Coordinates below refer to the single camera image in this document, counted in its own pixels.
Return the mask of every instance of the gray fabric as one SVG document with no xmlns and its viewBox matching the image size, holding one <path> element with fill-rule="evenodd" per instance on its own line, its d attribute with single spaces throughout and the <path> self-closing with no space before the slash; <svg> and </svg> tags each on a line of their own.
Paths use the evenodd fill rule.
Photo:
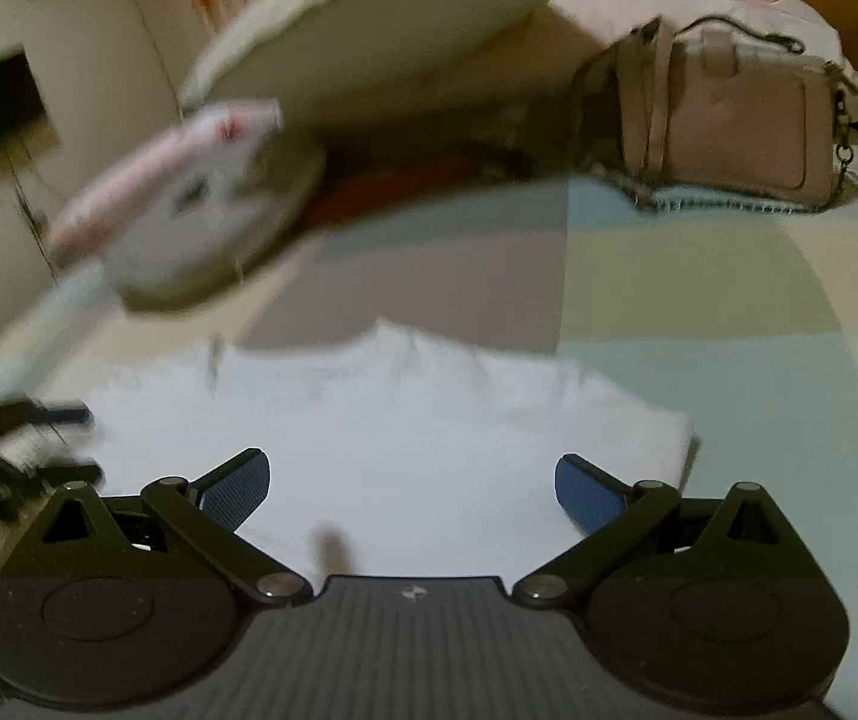
<svg viewBox="0 0 858 720">
<path fill-rule="evenodd" d="M 235 141 L 173 180 L 106 252 L 106 279 L 133 307 L 198 300 L 238 277 L 296 219 L 325 153 L 292 133 Z"/>
</svg>

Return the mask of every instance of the white pillow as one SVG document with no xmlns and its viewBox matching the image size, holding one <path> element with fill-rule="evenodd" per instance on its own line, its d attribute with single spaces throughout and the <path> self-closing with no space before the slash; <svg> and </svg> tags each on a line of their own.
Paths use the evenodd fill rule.
<svg viewBox="0 0 858 720">
<path fill-rule="evenodd" d="M 467 55 L 546 0 L 254 0 L 197 60 L 184 108 L 278 98 L 283 112 Z"/>
</svg>

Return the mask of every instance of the blue gripper pad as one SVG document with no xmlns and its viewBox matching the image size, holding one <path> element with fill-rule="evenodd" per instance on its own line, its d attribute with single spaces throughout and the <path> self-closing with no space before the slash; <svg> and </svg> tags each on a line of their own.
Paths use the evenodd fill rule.
<svg viewBox="0 0 858 720">
<path fill-rule="evenodd" d="M 234 532 L 269 493 L 269 460 L 247 449 L 193 483 L 200 489 L 199 508 Z"/>
<path fill-rule="evenodd" d="M 575 455 L 566 455 L 556 464 L 556 500 L 591 536 L 626 510 L 626 496 L 580 464 L 589 465 Z"/>
</svg>

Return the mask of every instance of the handbag strap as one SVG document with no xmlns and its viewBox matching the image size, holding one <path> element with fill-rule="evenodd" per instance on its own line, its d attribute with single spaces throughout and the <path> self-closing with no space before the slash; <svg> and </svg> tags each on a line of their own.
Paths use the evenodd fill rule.
<svg viewBox="0 0 858 720">
<path fill-rule="evenodd" d="M 744 25 L 744 23 L 738 22 L 729 16 L 724 16 L 721 13 L 709 13 L 705 16 L 701 16 L 693 23 L 690 23 L 690 25 L 684 26 L 676 32 L 676 35 L 682 35 L 682 33 L 688 32 L 690 29 L 694 29 L 707 22 L 725 23 L 733 29 L 738 29 L 744 35 L 749 35 L 749 37 L 754 38 L 755 40 L 761 40 L 764 43 L 773 43 L 777 46 L 784 47 L 789 53 L 795 53 L 795 55 L 805 53 L 805 43 L 799 38 L 794 38 L 792 35 L 783 35 L 781 32 L 758 32 L 750 26 Z"/>
<path fill-rule="evenodd" d="M 646 150 L 644 172 L 659 175 L 665 158 L 666 135 L 669 128 L 669 65 L 676 39 L 672 23 L 660 19 L 656 30 L 653 57 L 653 110 L 649 117 L 649 148 Z"/>
</svg>

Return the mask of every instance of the pink handbag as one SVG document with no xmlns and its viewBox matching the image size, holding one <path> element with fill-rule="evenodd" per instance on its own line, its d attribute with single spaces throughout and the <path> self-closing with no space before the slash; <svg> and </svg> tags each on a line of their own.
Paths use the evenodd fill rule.
<svg viewBox="0 0 858 720">
<path fill-rule="evenodd" d="M 752 41 L 737 42 L 737 33 Z M 632 30 L 615 47 L 625 172 L 644 187 L 697 184 L 811 210 L 831 204 L 853 159 L 852 90 L 841 68 L 804 51 L 796 38 L 725 16 L 682 30 L 659 18 Z M 646 191 L 636 194 L 645 204 Z"/>
</svg>

